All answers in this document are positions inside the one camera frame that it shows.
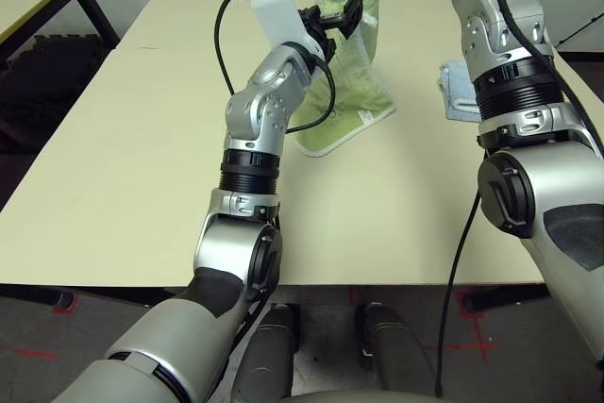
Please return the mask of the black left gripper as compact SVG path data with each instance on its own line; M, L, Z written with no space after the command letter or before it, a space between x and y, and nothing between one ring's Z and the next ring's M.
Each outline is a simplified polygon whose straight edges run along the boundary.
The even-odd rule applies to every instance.
M329 38L327 32L336 29L345 39L349 39L361 22L362 14L362 0L347 0L344 4L343 14L332 14L325 17L321 16L318 5L301 10L301 17L309 19L309 34L320 45L325 61L331 61L337 48L335 40Z

